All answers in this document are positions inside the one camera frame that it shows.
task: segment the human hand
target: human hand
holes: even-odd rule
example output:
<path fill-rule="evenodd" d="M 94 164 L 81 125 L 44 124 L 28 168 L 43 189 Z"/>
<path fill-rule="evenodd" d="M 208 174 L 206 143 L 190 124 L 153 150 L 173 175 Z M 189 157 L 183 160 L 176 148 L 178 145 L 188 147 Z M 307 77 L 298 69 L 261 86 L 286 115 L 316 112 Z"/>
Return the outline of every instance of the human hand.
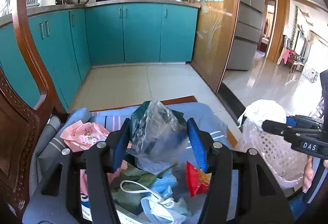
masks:
<path fill-rule="evenodd" d="M 303 185 L 302 185 L 302 191 L 307 192 L 308 189 L 311 187 L 312 180 L 314 177 L 314 170 L 312 168 L 312 160 L 313 156 L 308 155 L 308 160 L 304 168 L 304 175 L 303 175 Z M 325 168 L 328 169 L 328 160 L 325 160 L 323 162 L 323 165 Z"/>

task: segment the countertop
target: countertop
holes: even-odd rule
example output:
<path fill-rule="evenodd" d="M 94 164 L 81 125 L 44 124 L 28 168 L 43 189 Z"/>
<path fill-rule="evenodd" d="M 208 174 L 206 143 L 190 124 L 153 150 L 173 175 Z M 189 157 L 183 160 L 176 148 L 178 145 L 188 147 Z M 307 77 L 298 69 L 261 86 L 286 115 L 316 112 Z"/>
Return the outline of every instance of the countertop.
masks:
<path fill-rule="evenodd" d="M 88 8 L 88 7 L 110 5 L 110 4 L 123 4 L 123 3 L 158 3 L 158 4 L 171 4 L 171 5 L 200 8 L 199 4 L 192 4 L 188 2 L 177 2 L 173 0 L 109 0 L 109 1 L 89 3 L 86 5 L 57 5 L 57 6 L 42 6 L 42 7 L 30 8 L 27 9 L 27 15 L 35 16 L 35 15 L 41 15 L 41 14 L 62 11 L 62 10 L 71 10 L 71 9 Z M 11 14 L 0 17 L 0 28 L 9 25 L 12 22 L 13 22 L 13 18 Z"/>

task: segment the doorway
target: doorway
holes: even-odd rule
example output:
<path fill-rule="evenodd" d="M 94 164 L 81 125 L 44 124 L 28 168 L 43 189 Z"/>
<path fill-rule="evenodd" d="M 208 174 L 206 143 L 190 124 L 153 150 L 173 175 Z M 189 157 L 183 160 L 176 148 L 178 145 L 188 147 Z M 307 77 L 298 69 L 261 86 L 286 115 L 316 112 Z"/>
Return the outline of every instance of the doorway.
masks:
<path fill-rule="evenodd" d="M 273 33 L 273 26 L 276 17 L 276 0 L 265 0 L 261 36 L 257 43 L 257 50 L 263 56 L 266 55 Z"/>

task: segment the red snack wrapper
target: red snack wrapper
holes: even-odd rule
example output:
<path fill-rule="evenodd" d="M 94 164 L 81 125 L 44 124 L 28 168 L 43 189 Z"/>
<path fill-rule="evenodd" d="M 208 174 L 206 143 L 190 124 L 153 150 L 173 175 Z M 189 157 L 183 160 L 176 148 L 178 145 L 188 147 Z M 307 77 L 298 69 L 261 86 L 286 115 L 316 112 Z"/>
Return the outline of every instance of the red snack wrapper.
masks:
<path fill-rule="evenodd" d="M 212 174 L 205 174 L 203 171 L 196 169 L 188 161 L 186 163 L 186 180 L 190 197 L 198 193 L 207 193 Z"/>

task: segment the tiled floor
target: tiled floor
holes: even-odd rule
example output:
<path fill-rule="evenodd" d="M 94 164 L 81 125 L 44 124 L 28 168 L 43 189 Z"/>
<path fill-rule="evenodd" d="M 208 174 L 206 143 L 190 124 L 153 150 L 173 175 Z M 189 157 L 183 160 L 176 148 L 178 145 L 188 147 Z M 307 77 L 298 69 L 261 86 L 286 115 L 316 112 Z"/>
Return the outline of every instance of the tiled floor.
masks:
<path fill-rule="evenodd" d="M 287 115 L 308 116 L 321 98 L 320 79 L 311 83 L 301 72 L 289 74 L 289 67 L 264 57 L 254 60 L 249 71 L 227 70 L 223 82 L 244 106 L 258 99 L 275 100 Z"/>
<path fill-rule="evenodd" d="M 228 124 L 237 140 L 241 133 L 218 98 L 186 64 L 132 65 L 90 70 L 70 110 L 101 110 L 193 95 Z"/>

